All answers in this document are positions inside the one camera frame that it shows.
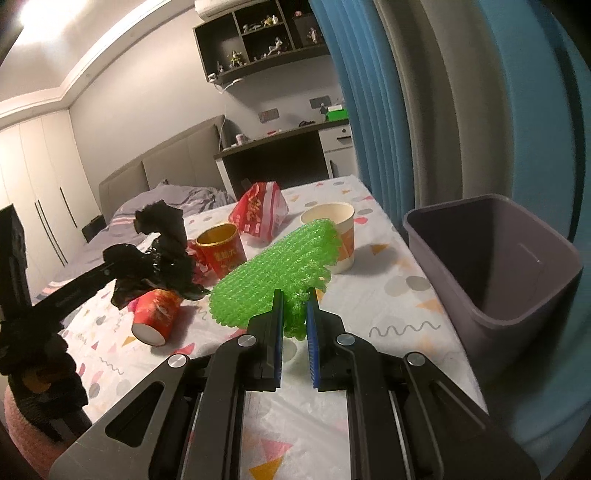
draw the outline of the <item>white paper cup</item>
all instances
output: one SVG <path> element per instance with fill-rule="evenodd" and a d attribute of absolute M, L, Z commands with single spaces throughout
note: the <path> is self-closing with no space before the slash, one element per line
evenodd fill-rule
<path fill-rule="evenodd" d="M 334 202 L 313 206 L 300 216 L 302 224 L 321 218 L 328 218 L 335 223 L 342 243 L 337 264 L 334 267 L 328 267 L 331 273 L 341 273 L 348 270 L 355 260 L 354 215 L 355 208 L 353 208 L 353 205 L 345 202 Z"/>

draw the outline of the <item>ceiling light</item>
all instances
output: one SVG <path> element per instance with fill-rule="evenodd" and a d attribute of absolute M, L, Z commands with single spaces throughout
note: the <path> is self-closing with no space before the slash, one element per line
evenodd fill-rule
<path fill-rule="evenodd" d="M 56 38 L 82 10 L 87 0 L 29 0 L 21 11 L 24 25 L 16 44 Z"/>

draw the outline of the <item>table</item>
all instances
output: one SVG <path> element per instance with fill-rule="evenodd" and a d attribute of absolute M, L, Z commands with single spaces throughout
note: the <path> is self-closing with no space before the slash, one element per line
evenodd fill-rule
<path fill-rule="evenodd" d="M 365 186 L 355 177 L 343 177 L 283 193 L 290 213 L 279 237 L 297 228 L 299 215 L 316 203 L 346 201 L 356 210 L 355 264 L 333 277 L 320 307 L 340 315 L 348 331 L 371 341 L 379 351 L 397 356 L 413 350 L 425 353 L 486 408 L 433 288 Z M 185 218 L 189 237 L 227 220 L 231 210 L 225 206 Z M 143 245 L 150 242 L 148 238 Z M 245 245 L 248 258 L 260 250 Z M 207 355 L 239 334 L 212 320 L 205 298 L 185 301 L 168 343 L 149 347 L 131 334 L 133 314 L 110 305 L 112 291 L 113 283 L 89 300 L 68 326 L 69 353 L 80 368 L 89 394 L 85 411 L 93 421 L 171 353 Z M 344 392 L 313 390 L 305 341 L 284 339 L 283 361 L 277 392 L 246 395 L 241 479 L 350 478 Z"/>
<path fill-rule="evenodd" d="M 226 191 L 236 199 L 245 193 L 245 184 L 256 181 L 276 181 L 284 189 L 358 175 L 348 119 L 284 130 L 213 158 Z"/>

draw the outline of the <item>gray trash bin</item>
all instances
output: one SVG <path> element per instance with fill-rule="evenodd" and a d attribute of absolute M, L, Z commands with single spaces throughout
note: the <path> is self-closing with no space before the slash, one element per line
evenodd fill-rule
<path fill-rule="evenodd" d="M 582 268 L 566 238 L 501 195 L 411 210 L 404 228 L 479 381 L 517 358 Z"/>

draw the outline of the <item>green foam net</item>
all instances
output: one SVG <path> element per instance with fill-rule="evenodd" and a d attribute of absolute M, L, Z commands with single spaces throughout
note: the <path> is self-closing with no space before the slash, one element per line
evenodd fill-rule
<path fill-rule="evenodd" d="M 276 288 L 284 293 L 284 336 L 306 337 L 306 301 L 310 287 L 326 291 L 341 241 L 330 220 L 315 220 L 271 245 L 228 274 L 211 293 L 212 317 L 221 325 L 246 328 L 268 312 Z"/>

